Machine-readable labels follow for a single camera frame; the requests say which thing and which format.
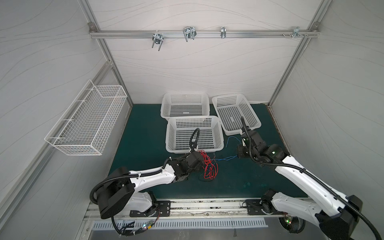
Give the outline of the back left white basket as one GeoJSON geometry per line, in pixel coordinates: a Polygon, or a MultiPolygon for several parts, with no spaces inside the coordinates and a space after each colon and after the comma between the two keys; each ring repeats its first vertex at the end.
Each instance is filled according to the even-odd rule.
{"type": "Polygon", "coordinates": [[[206,93],[165,94],[161,105],[161,117],[209,116],[210,103],[206,93]]]}

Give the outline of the back right white basket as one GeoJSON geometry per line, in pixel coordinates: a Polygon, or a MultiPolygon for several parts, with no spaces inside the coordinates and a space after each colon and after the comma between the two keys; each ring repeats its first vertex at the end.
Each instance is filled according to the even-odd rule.
{"type": "Polygon", "coordinates": [[[258,129],[262,123],[251,107],[246,97],[242,94],[227,94],[212,98],[215,111],[220,119],[222,128],[227,136],[242,133],[242,121],[251,129],[258,129]]]}

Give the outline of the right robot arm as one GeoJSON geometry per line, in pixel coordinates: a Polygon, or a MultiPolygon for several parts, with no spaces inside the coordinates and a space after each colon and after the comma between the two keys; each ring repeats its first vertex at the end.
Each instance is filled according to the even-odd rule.
{"type": "Polygon", "coordinates": [[[305,201],[269,190],[259,203],[265,214],[281,212],[297,217],[318,227],[331,240],[351,239],[357,224],[363,221],[375,239],[382,238],[375,226],[362,214],[363,202],[357,196],[347,196],[330,187],[281,146],[267,145],[257,131],[243,127],[241,138],[243,143],[238,146],[239,158],[250,158],[262,167],[273,169],[311,198],[311,201],[305,201]]]}

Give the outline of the metal hook clamp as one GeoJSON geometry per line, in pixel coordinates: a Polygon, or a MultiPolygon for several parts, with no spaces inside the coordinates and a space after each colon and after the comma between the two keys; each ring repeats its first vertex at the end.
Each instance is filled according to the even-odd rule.
{"type": "Polygon", "coordinates": [[[287,35],[286,34],[282,34],[282,36],[284,38],[291,38],[291,39],[295,39],[295,38],[303,39],[303,38],[308,38],[309,37],[308,34],[302,34],[299,27],[296,27],[295,29],[293,29],[293,31],[290,34],[287,34],[287,35]]]}
{"type": "Polygon", "coordinates": [[[163,35],[161,35],[159,33],[155,33],[155,34],[153,34],[152,40],[153,40],[152,48],[154,48],[155,45],[158,45],[158,51],[160,51],[162,44],[164,42],[163,35]]]}

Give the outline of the aluminium cross rail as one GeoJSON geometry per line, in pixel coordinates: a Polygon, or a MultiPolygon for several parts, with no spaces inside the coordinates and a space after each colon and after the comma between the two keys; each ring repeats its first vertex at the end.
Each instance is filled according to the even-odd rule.
{"type": "MultiPolygon", "coordinates": [[[[282,34],[290,34],[293,30],[229,30],[226,38],[284,38],[282,34]]],[[[196,30],[197,39],[221,39],[221,30],[196,30]]],[[[90,33],[93,39],[151,39],[153,34],[159,33],[164,39],[183,39],[182,30],[158,30],[158,31],[97,31],[90,33]]],[[[316,38],[321,32],[301,30],[302,34],[308,34],[308,38],[316,38]]]]}

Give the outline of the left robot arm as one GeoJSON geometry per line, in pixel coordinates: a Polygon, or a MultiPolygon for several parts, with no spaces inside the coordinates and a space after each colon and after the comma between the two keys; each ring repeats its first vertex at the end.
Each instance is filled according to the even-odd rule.
{"type": "Polygon", "coordinates": [[[90,192],[90,201],[98,205],[101,219],[112,218],[123,209],[145,213],[156,206],[155,197],[144,190],[186,180],[204,163],[202,151],[192,151],[180,158],[168,158],[161,167],[129,171],[120,167],[96,184],[90,192]]]}

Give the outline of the metal hook clamp left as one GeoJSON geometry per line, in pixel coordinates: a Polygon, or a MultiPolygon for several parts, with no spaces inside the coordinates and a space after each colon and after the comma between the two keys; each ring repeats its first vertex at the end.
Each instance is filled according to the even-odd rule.
{"type": "Polygon", "coordinates": [[[155,33],[155,34],[153,34],[152,40],[153,40],[152,48],[154,48],[155,45],[158,45],[158,51],[160,51],[162,44],[164,42],[163,35],[161,35],[159,33],[155,33]]]}

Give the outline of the metal hook clamp right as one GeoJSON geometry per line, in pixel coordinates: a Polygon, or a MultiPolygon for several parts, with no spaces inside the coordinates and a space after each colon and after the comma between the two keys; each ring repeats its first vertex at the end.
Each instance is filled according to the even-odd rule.
{"type": "Polygon", "coordinates": [[[291,39],[295,39],[295,38],[303,39],[303,38],[308,38],[309,37],[308,34],[302,34],[299,27],[296,27],[295,29],[293,29],[293,31],[290,34],[287,34],[287,35],[286,34],[282,34],[282,36],[284,38],[291,38],[291,39]]]}

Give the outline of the metal u-bolt clamp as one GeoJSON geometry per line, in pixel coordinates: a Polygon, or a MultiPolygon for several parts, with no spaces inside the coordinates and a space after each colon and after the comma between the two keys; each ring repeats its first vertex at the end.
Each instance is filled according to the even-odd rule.
{"type": "Polygon", "coordinates": [[[193,26],[184,28],[183,35],[185,37],[186,42],[188,42],[189,39],[194,40],[197,35],[196,28],[193,26]]]}

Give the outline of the front white perforated basket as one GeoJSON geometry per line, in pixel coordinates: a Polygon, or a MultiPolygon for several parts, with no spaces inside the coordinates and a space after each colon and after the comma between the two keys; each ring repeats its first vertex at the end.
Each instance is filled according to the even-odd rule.
{"type": "Polygon", "coordinates": [[[190,142],[197,142],[197,150],[214,153],[224,148],[224,136],[220,120],[216,116],[172,117],[166,131],[166,150],[174,154],[186,154],[190,142]]]}

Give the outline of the small metal bracket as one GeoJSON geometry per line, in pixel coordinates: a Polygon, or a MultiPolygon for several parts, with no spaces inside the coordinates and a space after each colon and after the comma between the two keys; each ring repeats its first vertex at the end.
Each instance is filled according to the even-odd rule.
{"type": "Polygon", "coordinates": [[[221,39],[225,39],[227,35],[226,27],[221,27],[221,39]]]}

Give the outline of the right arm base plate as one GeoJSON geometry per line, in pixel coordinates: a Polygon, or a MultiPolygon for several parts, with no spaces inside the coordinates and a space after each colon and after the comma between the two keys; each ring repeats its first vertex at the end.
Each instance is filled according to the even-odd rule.
{"type": "Polygon", "coordinates": [[[261,199],[247,199],[242,203],[242,208],[247,210],[250,216],[284,216],[283,212],[278,212],[270,201],[261,199]]]}

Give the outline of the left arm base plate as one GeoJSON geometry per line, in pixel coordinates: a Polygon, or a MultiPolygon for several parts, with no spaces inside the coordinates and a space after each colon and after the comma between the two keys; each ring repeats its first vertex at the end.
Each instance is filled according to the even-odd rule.
{"type": "Polygon", "coordinates": [[[145,212],[130,211],[131,218],[147,217],[169,217],[171,211],[171,201],[157,201],[145,212]]]}

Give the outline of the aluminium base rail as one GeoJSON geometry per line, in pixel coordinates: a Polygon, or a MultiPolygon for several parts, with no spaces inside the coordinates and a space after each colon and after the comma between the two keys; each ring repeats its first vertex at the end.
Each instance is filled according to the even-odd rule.
{"type": "MultiPolygon", "coordinates": [[[[163,219],[212,219],[212,218],[252,218],[255,216],[248,215],[245,208],[246,200],[260,200],[261,198],[211,198],[211,199],[159,199],[160,201],[170,201],[169,217],[160,217],[163,219]]],[[[265,215],[258,210],[258,215],[264,218],[268,217],[285,217],[284,214],[265,215]]],[[[130,210],[124,209],[114,216],[115,221],[119,220],[154,220],[157,215],[150,217],[130,217],[130,210]]],[[[89,204],[83,221],[103,221],[100,217],[99,209],[95,204],[89,204]]]]}

